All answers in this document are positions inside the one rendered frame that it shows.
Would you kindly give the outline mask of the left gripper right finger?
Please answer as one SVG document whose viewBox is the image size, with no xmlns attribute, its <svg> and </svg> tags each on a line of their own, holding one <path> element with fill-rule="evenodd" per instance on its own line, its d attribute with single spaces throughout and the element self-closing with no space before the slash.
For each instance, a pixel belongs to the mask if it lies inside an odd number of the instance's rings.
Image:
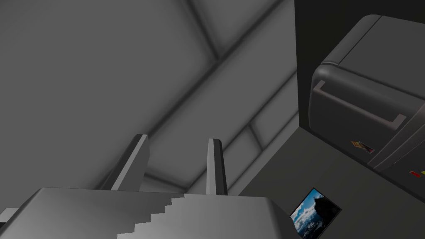
<svg viewBox="0 0 425 239">
<path fill-rule="evenodd" d="M 222 141 L 208 140 L 206 193 L 208 195 L 228 195 Z"/>
</svg>

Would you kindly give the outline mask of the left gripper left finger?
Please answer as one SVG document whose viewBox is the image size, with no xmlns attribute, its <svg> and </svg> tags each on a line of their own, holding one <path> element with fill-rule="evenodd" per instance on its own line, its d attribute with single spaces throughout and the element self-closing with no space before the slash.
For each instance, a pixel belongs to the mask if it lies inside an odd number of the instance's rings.
<svg viewBox="0 0 425 239">
<path fill-rule="evenodd" d="M 135 135 L 99 189 L 139 191 L 147 169 L 149 156 L 148 135 Z"/>
</svg>

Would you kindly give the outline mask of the blue mountain wall picture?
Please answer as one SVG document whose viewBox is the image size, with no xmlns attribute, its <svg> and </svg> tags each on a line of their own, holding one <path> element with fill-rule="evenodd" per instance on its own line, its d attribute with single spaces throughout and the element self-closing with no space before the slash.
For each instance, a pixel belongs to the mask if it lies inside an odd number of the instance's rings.
<svg viewBox="0 0 425 239">
<path fill-rule="evenodd" d="M 319 239 L 341 208 L 312 188 L 290 215 L 300 239 Z"/>
</svg>

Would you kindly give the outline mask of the dark grey refrigerator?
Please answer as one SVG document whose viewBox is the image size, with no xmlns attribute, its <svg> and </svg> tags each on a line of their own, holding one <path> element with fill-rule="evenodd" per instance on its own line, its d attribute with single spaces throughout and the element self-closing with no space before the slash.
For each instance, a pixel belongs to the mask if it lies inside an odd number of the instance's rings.
<svg viewBox="0 0 425 239">
<path fill-rule="evenodd" d="M 312 75 L 309 127 L 425 200 L 425 23 L 362 17 Z"/>
</svg>

